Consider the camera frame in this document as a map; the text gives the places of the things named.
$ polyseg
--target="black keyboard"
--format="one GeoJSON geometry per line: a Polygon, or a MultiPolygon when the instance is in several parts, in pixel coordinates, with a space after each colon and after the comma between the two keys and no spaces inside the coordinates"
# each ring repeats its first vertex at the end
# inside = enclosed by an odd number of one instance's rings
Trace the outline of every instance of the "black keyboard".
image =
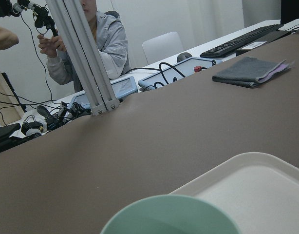
{"type": "Polygon", "coordinates": [[[241,36],[239,36],[233,40],[230,40],[222,45],[219,45],[219,46],[214,47],[206,52],[201,53],[200,57],[202,57],[202,58],[223,57],[224,55],[229,54],[230,52],[233,52],[236,49],[238,49],[244,45],[247,45],[248,43],[251,43],[256,39],[281,28],[282,26],[283,26],[282,24],[272,24],[269,26],[257,28],[249,33],[241,35],[241,36]]]}

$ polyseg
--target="sticker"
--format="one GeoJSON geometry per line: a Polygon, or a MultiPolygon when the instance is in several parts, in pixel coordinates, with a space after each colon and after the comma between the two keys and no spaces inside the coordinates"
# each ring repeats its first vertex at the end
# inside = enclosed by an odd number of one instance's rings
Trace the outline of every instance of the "sticker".
{"type": "Polygon", "coordinates": [[[251,43],[250,45],[243,47],[242,49],[244,49],[244,50],[254,49],[260,45],[263,45],[264,43],[266,43],[266,41],[255,41],[255,42],[251,43]]]}

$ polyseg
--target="black mouse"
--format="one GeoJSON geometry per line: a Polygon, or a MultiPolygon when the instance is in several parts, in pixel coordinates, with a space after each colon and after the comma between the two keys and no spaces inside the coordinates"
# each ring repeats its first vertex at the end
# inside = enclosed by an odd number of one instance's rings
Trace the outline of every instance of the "black mouse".
{"type": "Polygon", "coordinates": [[[192,57],[192,55],[190,53],[183,52],[183,53],[181,53],[181,54],[178,55],[177,62],[181,62],[181,61],[183,61],[185,59],[188,59],[189,57],[192,57]]]}

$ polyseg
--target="jacket sleeve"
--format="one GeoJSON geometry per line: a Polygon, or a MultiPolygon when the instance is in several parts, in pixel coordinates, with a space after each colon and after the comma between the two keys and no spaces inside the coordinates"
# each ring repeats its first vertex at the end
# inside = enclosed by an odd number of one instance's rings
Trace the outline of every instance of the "jacket sleeve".
{"type": "Polygon", "coordinates": [[[56,58],[47,59],[47,68],[50,77],[58,84],[67,84],[72,79],[72,64],[66,59],[64,52],[58,51],[56,58]]]}
{"type": "Polygon", "coordinates": [[[109,27],[109,37],[103,52],[100,52],[104,67],[110,79],[118,78],[128,57],[128,40],[121,22],[114,22],[109,27]]]}

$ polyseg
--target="gray jacket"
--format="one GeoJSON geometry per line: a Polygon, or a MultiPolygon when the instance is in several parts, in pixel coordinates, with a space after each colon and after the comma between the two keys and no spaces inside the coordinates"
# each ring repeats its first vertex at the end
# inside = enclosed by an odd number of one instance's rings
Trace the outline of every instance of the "gray jacket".
{"type": "MultiPolygon", "coordinates": [[[[120,17],[97,11],[96,19],[96,45],[109,78],[116,79],[130,69],[125,29],[120,17]]],[[[82,90],[68,53],[58,51],[56,58],[47,59],[47,67],[51,78],[60,85],[73,81],[75,92],[82,90]]]]}

